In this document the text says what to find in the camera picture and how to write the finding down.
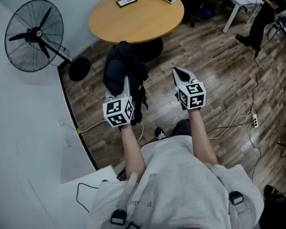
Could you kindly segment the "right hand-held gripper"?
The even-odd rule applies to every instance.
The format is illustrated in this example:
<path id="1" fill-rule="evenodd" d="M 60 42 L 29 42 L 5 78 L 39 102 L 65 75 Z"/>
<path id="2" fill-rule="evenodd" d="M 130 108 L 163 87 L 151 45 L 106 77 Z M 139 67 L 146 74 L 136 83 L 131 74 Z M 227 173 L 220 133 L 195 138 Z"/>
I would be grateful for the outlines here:
<path id="1" fill-rule="evenodd" d="M 174 67 L 172 69 L 177 101 L 183 110 L 201 109 L 205 106 L 206 90 L 202 82 L 189 70 Z"/>

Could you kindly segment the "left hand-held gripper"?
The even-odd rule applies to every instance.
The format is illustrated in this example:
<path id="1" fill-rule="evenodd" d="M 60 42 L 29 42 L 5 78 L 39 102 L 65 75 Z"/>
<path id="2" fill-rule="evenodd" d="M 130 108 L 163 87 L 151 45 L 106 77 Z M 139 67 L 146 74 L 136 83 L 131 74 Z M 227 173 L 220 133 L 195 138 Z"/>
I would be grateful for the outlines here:
<path id="1" fill-rule="evenodd" d="M 131 122 L 134 106 L 132 104 L 131 87 L 128 76 L 125 76 L 123 93 L 114 97 L 106 90 L 103 107 L 104 119 L 111 127 L 118 127 Z"/>

